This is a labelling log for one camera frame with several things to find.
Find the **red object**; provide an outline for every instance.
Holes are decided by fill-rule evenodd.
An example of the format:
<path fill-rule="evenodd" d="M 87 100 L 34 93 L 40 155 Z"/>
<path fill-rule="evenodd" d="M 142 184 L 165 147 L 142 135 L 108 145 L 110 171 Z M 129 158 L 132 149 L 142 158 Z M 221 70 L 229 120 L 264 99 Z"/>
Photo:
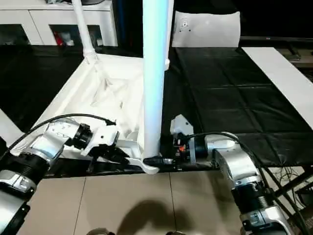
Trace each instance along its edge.
<path fill-rule="evenodd" d="M 59 36 L 58 33 L 53 32 L 54 34 L 54 38 L 55 38 L 55 42 L 57 43 L 58 46 L 63 46 L 63 40 L 62 38 Z"/>

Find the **glass cabinet door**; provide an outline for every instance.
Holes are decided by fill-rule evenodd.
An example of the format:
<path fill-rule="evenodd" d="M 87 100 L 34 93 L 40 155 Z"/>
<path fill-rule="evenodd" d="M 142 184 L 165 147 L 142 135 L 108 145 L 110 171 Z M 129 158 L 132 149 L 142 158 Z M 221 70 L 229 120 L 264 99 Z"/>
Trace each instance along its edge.
<path fill-rule="evenodd" d="M 29 39 L 21 24 L 0 24 L 0 45 L 27 45 Z"/>
<path fill-rule="evenodd" d="M 81 46 L 82 41 L 79 36 L 77 25 L 70 24 L 50 24 L 55 42 L 59 46 Z M 94 47 L 103 46 L 100 27 L 98 25 L 88 25 L 91 43 Z"/>

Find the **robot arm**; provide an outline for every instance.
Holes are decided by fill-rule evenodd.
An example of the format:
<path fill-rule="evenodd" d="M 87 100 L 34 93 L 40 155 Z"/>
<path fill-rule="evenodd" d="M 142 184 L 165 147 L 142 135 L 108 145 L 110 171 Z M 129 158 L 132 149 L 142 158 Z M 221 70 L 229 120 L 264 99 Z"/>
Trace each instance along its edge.
<path fill-rule="evenodd" d="M 118 131 L 114 125 L 104 125 L 92 133 L 89 126 L 68 118 L 51 122 L 46 131 L 37 136 L 18 157 L 9 158 L 1 166 L 0 234 L 13 235 L 18 232 L 30 210 L 27 202 L 35 193 L 38 183 L 56 163 L 65 145 L 73 145 L 82 150 L 83 155 L 93 151 L 97 158 L 98 148 L 114 151 L 117 137 Z"/>
<path fill-rule="evenodd" d="M 182 116 L 171 123 L 173 135 L 172 159 L 153 157 L 146 164 L 167 168 L 168 164 L 180 169 L 190 164 L 217 164 L 220 167 L 234 201 L 241 213 L 246 232 L 253 234 L 285 234 L 293 231 L 281 209 L 273 203 L 269 189 L 264 186 L 260 172 L 249 154 L 231 133 L 211 134 L 203 138 L 189 138 L 193 127 Z"/>
<path fill-rule="evenodd" d="M 281 209 L 269 197 L 259 170 L 238 142 L 222 135 L 206 136 L 204 142 L 209 159 L 220 166 L 228 182 L 245 231 L 293 234 Z"/>

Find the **white strip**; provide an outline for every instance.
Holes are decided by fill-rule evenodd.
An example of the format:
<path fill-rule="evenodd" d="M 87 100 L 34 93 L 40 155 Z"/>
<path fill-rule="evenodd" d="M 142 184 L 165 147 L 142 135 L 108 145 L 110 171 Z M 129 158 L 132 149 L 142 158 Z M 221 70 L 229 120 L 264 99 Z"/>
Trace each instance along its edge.
<path fill-rule="evenodd" d="M 243 47 L 313 129 L 313 83 L 272 47 Z"/>

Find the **white pole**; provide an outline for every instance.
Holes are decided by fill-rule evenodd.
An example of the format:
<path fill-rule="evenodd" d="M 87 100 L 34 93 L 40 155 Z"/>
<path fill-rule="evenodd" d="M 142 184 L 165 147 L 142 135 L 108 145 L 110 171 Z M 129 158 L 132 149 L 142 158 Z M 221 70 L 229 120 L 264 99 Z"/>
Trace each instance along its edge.
<path fill-rule="evenodd" d="M 168 0 L 143 0 L 144 158 L 159 154 Z"/>
<path fill-rule="evenodd" d="M 84 19 L 82 2 L 81 0 L 72 0 L 72 3 L 74 7 L 74 12 L 76 14 L 79 34 L 84 48 L 84 57 L 87 59 L 88 62 L 92 62 L 97 59 L 97 55 L 92 46 L 89 31 Z"/>

